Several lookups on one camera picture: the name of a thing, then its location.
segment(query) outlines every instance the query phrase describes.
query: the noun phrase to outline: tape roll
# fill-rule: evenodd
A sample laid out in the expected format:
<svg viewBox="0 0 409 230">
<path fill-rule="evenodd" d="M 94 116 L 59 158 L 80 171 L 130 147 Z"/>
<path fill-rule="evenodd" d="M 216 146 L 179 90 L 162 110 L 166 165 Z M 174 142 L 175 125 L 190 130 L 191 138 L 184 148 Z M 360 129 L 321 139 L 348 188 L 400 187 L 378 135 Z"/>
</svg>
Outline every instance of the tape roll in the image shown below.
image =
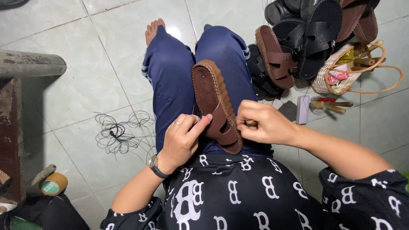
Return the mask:
<svg viewBox="0 0 409 230">
<path fill-rule="evenodd" d="M 61 173 L 53 173 L 41 184 L 41 191 L 45 195 L 57 196 L 68 185 L 68 179 Z"/>
</svg>

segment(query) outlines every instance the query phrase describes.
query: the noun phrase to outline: label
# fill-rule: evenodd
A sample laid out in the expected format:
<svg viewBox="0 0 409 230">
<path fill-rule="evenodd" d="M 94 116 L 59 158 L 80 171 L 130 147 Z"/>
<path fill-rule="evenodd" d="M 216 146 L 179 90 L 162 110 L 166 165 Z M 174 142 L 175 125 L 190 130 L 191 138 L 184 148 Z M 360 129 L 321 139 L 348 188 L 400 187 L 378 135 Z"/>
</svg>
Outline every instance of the label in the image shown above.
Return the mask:
<svg viewBox="0 0 409 230">
<path fill-rule="evenodd" d="M 330 83 L 336 83 L 345 78 L 349 78 L 349 73 L 338 73 L 332 76 L 328 76 L 328 81 Z"/>
<path fill-rule="evenodd" d="M 41 186 L 41 189 L 50 194 L 55 194 L 60 190 L 60 186 L 58 186 L 58 184 L 55 183 L 54 181 L 48 180 L 43 183 L 43 185 Z"/>
</svg>

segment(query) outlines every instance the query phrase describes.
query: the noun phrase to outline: navy blue pants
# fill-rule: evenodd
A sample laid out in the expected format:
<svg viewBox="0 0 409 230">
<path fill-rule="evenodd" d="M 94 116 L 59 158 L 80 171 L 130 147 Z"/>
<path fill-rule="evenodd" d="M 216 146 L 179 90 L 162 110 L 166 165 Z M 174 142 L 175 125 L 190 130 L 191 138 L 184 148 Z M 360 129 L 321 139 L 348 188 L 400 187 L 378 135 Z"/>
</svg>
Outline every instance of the navy blue pants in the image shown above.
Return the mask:
<svg viewBox="0 0 409 230">
<path fill-rule="evenodd" d="M 156 150 L 163 148 L 166 129 L 184 114 L 192 114 L 195 92 L 191 69 L 203 59 L 214 61 L 221 70 L 234 112 L 242 100 L 256 101 L 246 59 L 250 52 L 243 39 L 222 26 L 205 25 L 193 55 L 190 48 L 159 26 L 146 50 L 142 74 L 153 86 L 156 117 Z M 200 154 L 227 153 L 212 140 L 201 138 Z M 245 140 L 240 154 L 271 155 L 271 145 Z"/>
</svg>

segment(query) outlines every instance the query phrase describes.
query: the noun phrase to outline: watch face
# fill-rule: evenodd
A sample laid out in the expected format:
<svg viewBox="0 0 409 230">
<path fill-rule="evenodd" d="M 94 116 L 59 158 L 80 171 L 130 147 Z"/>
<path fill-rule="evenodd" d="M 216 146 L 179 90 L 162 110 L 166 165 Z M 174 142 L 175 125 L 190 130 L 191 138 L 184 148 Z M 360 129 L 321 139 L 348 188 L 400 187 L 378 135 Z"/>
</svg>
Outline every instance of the watch face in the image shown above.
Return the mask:
<svg viewBox="0 0 409 230">
<path fill-rule="evenodd" d="M 153 155 L 148 161 L 148 167 L 152 168 L 156 164 L 156 155 Z"/>
</svg>

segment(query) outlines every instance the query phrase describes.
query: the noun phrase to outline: left hand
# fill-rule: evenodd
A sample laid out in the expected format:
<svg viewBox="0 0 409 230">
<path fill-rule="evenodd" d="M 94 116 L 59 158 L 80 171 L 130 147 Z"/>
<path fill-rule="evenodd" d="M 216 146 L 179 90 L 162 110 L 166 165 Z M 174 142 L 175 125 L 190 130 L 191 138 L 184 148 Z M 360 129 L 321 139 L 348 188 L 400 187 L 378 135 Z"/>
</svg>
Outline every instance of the left hand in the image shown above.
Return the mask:
<svg viewBox="0 0 409 230">
<path fill-rule="evenodd" d="M 194 116 L 179 115 L 175 120 L 179 125 L 172 122 L 166 130 L 163 148 L 157 155 L 159 170 L 169 175 L 186 163 L 198 149 L 198 137 L 212 119 L 212 115 L 208 114 L 195 124 L 196 118 Z"/>
</svg>

